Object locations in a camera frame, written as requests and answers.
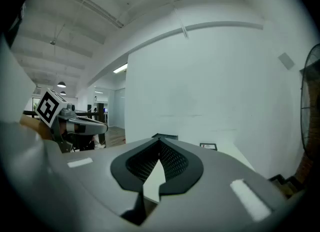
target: ceiling beam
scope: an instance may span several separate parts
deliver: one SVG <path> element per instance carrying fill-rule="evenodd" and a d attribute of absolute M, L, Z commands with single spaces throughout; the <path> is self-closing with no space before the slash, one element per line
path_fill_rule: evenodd
<path fill-rule="evenodd" d="M 83 35 L 91 40 L 103 45 L 106 36 L 101 34 L 100 32 L 94 31 L 88 26 L 84 25 L 77 21 L 77 23 L 73 26 L 72 19 L 64 16 L 63 14 L 59 13 L 59 16 L 55 12 L 48 11 L 40 11 L 39 9 L 33 8 L 32 5 L 27 6 L 28 12 L 25 14 L 25 19 L 38 19 L 41 18 L 42 20 L 54 23 L 54 24 L 61 24 L 65 26 L 66 29 L 75 32 L 76 34 Z"/>
<path fill-rule="evenodd" d="M 62 58 L 58 58 L 55 56 L 45 55 L 40 51 L 27 50 L 24 48 L 15 47 L 14 45 L 13 45 L 11 51 L 13 52 L 13 54 L 16 54 L 19 56 L 25 56 L 25 57 L 35 58 L 35 59 L 42 59 L 42 60 L 46 60 L 49 62 L 65 65 L 67 67 L 79 69 L 79 70 L 84 70 L 86 68 L 86 66 L 83 64 L 78 64 L 78 63 L 75 63 L 75 62 L 72 62 L 69 60 L 65 60 Z"/>
<path fill-rule="evenodd" d="M 44 78 L 36 78 L 34 76 L 34 73 L 32 71 L 26 71 L 26 74 L 30 77 L 30 79 L 35 83 L 35 84 L 44 84 L 44 85 L 51 85 L 51 86 L 56 86 L 59 80 L 55 79 L 44 79 Z M 67 89 L 73 90 L 74 92 L 76 91 L 77 84 L 75 82 L 63 80 L 65 85 L 67 86 Z"/>
<path fill-rule="evenodd" d="M 50 44 L 50 42 L 54 39 L 53 36 L 44 35 L 44 34 L 41 34 L 40 32 L 34 32 L 34 31 L 31 31 L 31 30 L 28 30 L 28 29 L 25 29 L 25 28 L 20 28 L 17 35 L 21 36 L 21 37 L 25 37 L 25 38 L 30 38 L 30 39 L 33 39 L 33 40 L 36 40 L 36 41 L 41 41 L 41 42 L 44 42 L 46 44 Z M 81 47 L 78 47 L 78 46 L 73 45 L 73 44 L 69 44 L 69 43 L 64 42 L 62 40 L 59 40 L 59 39 L 55 40 L 55 45 L 60 47 L 60 48 L 66 49 L 68 51 L 71 51 L 71 52 L 86 56 L 88 58 L 91 58 L 92 55 L 93 55 L 92 51 L 85 50 L 85 49 L 83 49 Z"/>
<path fill-rule="evenodd" d="M 48 70 L 47 67 L 38 67 L 38 66 L 27 64 L 25 62 L 21 62 L 21 61 L 18 61 L 18 63 L 24 69 L 29 69 L 29 70 L 32 70 L 32 71 L 35 71 L 35 72 L 41 72 L 41 73 L 45 73 L 45 74 L 49 74 L 49 75 L 65 76 L 65 77 L 75 78 L 75 79 L 79 79 L 80 78 L 79 74 L 70 73 L 70 72 L 67 72 L 67 71 Z"/>

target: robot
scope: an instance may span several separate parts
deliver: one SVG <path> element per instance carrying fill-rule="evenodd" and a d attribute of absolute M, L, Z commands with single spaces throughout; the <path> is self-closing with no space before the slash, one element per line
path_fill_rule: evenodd
<path fill-rule="evenodd" d="M 53 89 L 47 88 L 35 112 L 50 128 L 52 138 L 58 143 L 62 153 L 70 152 L 72 148 L 92 150 L 93 135 L 107 131 L 107 125 L 102 122 L 77 116 L 75 105 L 68 103 Z M 63 135 L 60 130 L 61 123 L 66 125 Z"/>
<path fill-rule="evenodd" d="M 0 162 L 35 224 L 68 232 L 272 231 L 293 208 L 271 182 L 233 157 L 179 140 L 146 138 L 63 153 L 59 119 L 78 136 L 106 127 L 76 117 L 57 95 L 48 90 L 36 109 L 55 141 L 0 122 Z M 158 161 L 165 183 L 155 203 L 144 197 L 143 185 Z"/>

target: person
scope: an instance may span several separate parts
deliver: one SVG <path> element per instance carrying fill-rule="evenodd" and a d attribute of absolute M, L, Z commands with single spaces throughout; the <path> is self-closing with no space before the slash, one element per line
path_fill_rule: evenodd
<path fill-rule="evenodd" d="M 93 112 L 94 112 L 94 113 L 97 112 L 97 108 L 96 108 L 96 107 L 94 108 Z M 94 116 L 94 120 L 98 121 L 98 116 L 97 116 L 97 115 Z"/>
<path fill-rule="evenodd" d="M 50 128 L 42 121 L 29 117 L 25 114 L 21 116 L 20 124 L 26 127 L 29 127 L 36 131 L 43 140 L 53 140 Z M 59 121 L 60 133 L 63 135 L 67 130 L 67 124 L 65 121 Z"/>

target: white wall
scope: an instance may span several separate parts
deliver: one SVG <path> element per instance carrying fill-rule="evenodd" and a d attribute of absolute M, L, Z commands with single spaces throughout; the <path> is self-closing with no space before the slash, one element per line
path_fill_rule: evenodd
<path fill-rule="evenodd" d="M 247 24 L 263 27 L 263 19 L 243 0 L 180 0 L 175 2 L 183 25 L 188 29 L 211 24 Z M 95 60 L 81 75 L 77 90 L 88 87 L 112 71 L 112 63 L 138 47 L 181 32 L 171 4 L 161 6 L 132 21 L 93 53 Z"/>
<path fill-rule="evenodd" d="M 77 106 L 75 107 L 76 110 L 84 111 L 86 112 L 88 110 L 88 104 L 89 102 L 89 93 L 88 89 L 83 89 L 81 92 L 77 95 Z"/>
<path fill-rule="evenodd" d="M 130 54 L 127 142 L 155 133 L 195 145 L 230 142 L 266 178 L 281 173 L 293 103 L 287 71 L 264 43 L 262 30 L 212 27 Z"/>
<path fill-rule="evenodd" d="M 31 81 L 10 51 L 4 36 L 0 36 L 0 121 L 19 123 L 36 85 Z"/>
<path fill-rule="evenodd" d="M 114 125 L 122 129 L 125 128 L 125 98 L 126 89 L 114 92 Z"/>
<path fill-rule="evenodd" d="M 30 98 L 27 102 L 27 104 L 25 105 L 25 108 L 24 108 L 25 111 L 33 111 L 33 108 L 32 108 L 32 98 Z"/>
<path fill-rule="evenodd" d="M 95 87 L 91 85 L 87 89 L 87 98 L 88 98 L 88 105 L 91 105 L 91 110 L 93 111 L 94 108 L 94 102 L 95 102 Z"/>
<path fill-rule="evenodd" d="M 126 76 L 127 76 L 126 72 L 120 72 L 119 74 L 117 74 L 117 77 L 115 77 L 115 81 L 114 81 L 115 90 L 126 88 Z"/>
<path fill-rule="evenodd" d="M 115 91 L 109 90 L 108 96 L 108 126 L 115 126 Z"/>
<path fill-rule="evenodd" d="M 295 66 L 286 73 L 292 99 L 292 131 L 288 139 L 282 175 L 289 177 L 301 161 L 303 148 L 300 130 L 301 75 L 311 48 L 320 42 L 320 36 L 309 13 L 300 0 L 245 0 L 265 19 L 266 47 L 276 57 L 287 53 Z"/>

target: fluorescent light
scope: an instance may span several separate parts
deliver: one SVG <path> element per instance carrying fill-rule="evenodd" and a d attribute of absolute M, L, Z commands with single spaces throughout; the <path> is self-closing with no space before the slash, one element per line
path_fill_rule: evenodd
<path fill-rule="evenodd" d="M 113 71 L 113 73 L 119 73 L 120 71 L 122 70 L 125 70 L 128 66 L 128 63 L 127 64 L 124 64 L 123 66 L 117 68 L 115 71 Z"/>

